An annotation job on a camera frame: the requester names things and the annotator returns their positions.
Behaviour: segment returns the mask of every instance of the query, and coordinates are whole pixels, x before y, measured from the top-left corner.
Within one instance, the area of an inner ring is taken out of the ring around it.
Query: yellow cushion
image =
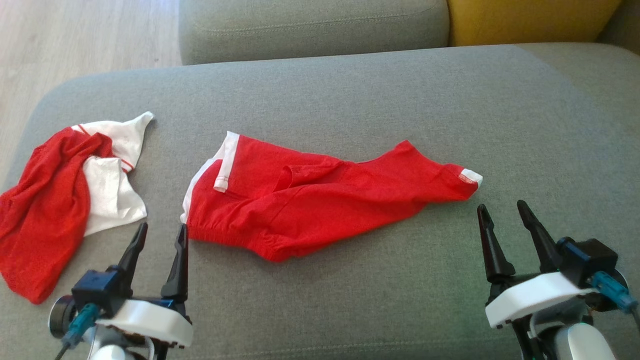
[[[592,42],[621,0],[448,0],[451,46]]]

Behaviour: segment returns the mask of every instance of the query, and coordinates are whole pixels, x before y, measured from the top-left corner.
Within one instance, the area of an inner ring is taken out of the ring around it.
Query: gray upholstery
[[[226,130],[363,161],[409,139],[426,156],[484,175],[468,201],[311,256],[268,263],[191,242],[195,342],[172,359],[518,359],[489,328],[476,206],[485,203],[519,272],[538,264],[516,211],[528,201],[552,236],[595,237],[621,254],[640,295],[640,57],[608,45],[459,47],[103,74],[68,82],[35,110],[9,176],[63,126],[157,115],[129,178],[148,206],[134,290],[157,294],[189,180]],[[136,225],[85,239],[58,286],[32,306],[0,286],[0,358],[54,355],[46,319],[88,268],[119,258]],[[620,359],[640,351],[632,319],[596,324]],[[82,359],[83,350],[65,359]]]
[[[446,0],[180,0],[182,63],[443,47]]]

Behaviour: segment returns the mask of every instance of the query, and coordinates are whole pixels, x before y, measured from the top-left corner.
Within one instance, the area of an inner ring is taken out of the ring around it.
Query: white trim
[[[131,164],[129,166],[125,162],[122,163],[124,170],[131,171],[138,164],[147,125],[154,119],[154,114],[147,111],[139,117],[125,122],[105,120],[74,125],[71,128],[89,135],[101,133],[110,137],[111,151],[117,158]]]
[[[222,145],[220,146],[216,154],[213,156],[213,158],[208,159],[204,163],[204,165],[200,167],[200,170],[198,170],[198,172],[191,179],[191,182],[189,183],[189,188],[187,188],[187,193],[184,194],[184,200],[182,201],[182,209],[184,210],[184,212],[180,215],[180,221],[183,224],[186,224],[187,219],[189,218],[189,209],[191,208],[191,197],[193,196],[193,188],[196,186],[196,184],[198,183],[202,175],[204,175],[207,169],[209,169],[209,167],[213,165],[213,163],[216,160],[222,160],[222,164],[220,166],[220,172],[218,172],[218,176],[221,176],[221,175],[226,176],[226,179],[224,182],[220,182],[220,183],[216,179],[216,182],[214,184],[214,189],[220,192],[225,192],[227,190],[227,186],[228,186],[227,179],[231,174],[231,168],[233,167],[234,158],[236,156],[236,149],[237,149],[239,138],[240,138],[240,135],[236,133],[232,133],[231,131],[227,131],[227,137],[225,137],[225,140],[222,142]],[[227,167],[225,167],[225,172],[223,173],[223,167],[225,166],[225,162],[227,163]]]
[[[477,172],[474,172],[466,168],[462,170],[462,172],[460,172],[460,175],[466,177],[467,179],[475,183],[478,183],[478,187],[480,187],[480,184],[482,184],[482,175],[478,174]]]
[[[229,187],[229,176],[231,175],[231,168],[234,166],[239,139],[240,135],[227,131],[227,137],[222,144],[225,152],[222,157],[220,172],[218,172],[216,182],[213,185],[213,188],[221,193],[225,192]]]

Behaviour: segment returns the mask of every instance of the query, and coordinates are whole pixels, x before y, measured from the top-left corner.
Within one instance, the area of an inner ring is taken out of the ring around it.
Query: red boxer shorts
[[[354,163],[229,132],[191,180],[181,219],[192,239],[284,261],[411,217],[430,202],[467,200],[481,181],[425,158],[409,141]]]

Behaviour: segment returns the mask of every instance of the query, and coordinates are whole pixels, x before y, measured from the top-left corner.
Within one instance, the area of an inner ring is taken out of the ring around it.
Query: white plastic housing
[[[114,317],[95,323],[185,347],[193,341],[193,326],[182,315],[142,300],[126,300]]]
[[[558,359],[616,360],[600,331],[586,323],[563,327],[557,332],[554,343]]]
[[[484,309],[491,327],[504,325],[550,306],[560,304],[577,295],[597,290],[580,289],[561,272],[540,274],[501,293]]]

